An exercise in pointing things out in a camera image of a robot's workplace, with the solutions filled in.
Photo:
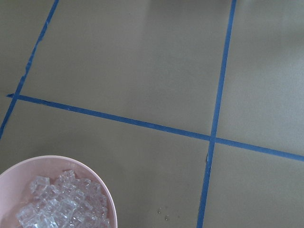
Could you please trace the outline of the pile of clear ice cubes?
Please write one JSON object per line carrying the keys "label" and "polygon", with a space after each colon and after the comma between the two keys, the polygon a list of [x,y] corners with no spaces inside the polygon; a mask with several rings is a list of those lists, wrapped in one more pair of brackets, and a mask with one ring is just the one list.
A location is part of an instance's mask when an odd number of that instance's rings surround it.
{"label": "pile of clear ice cubes", "polygon": [[32,201],[16,218],[23,228],[109,228],[106,196],[101,184],[78,179],[73,170],[55,181],[36,176],[30,183]]}

